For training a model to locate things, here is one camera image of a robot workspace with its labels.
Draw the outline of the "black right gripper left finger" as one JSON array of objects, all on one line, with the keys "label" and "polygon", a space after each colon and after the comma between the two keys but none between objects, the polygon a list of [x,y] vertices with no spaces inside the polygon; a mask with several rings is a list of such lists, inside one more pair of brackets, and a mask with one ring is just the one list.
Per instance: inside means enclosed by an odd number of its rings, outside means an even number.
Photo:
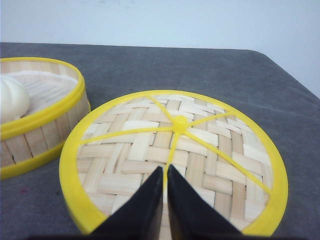
[{"label": "black right gripper left finger", "polygon": [[94,240],[157,240],[163,211],[163,169],[158,166],[136,193],[92,233]]}]

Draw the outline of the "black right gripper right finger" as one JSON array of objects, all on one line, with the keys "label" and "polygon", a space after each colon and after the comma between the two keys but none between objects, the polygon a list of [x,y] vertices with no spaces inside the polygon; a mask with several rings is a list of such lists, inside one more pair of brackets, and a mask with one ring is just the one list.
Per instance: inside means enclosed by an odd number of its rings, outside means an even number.
[{"label": "black right gripper right finger", "polygon": [[207,204],[173,165],[167,172],[167,200],[173,240],[249,240]]}]

